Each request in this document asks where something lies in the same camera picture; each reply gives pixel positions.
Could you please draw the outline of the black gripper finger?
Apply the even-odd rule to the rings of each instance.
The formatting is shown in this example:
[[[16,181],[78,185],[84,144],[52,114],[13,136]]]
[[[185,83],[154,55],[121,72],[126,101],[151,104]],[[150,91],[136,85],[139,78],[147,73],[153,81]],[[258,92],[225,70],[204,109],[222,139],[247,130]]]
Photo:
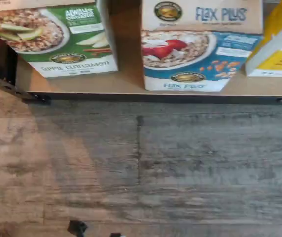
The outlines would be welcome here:
[[[67,231],[76,237],[84,237],[85,231],[88,226],[79,220],[70,220]]]

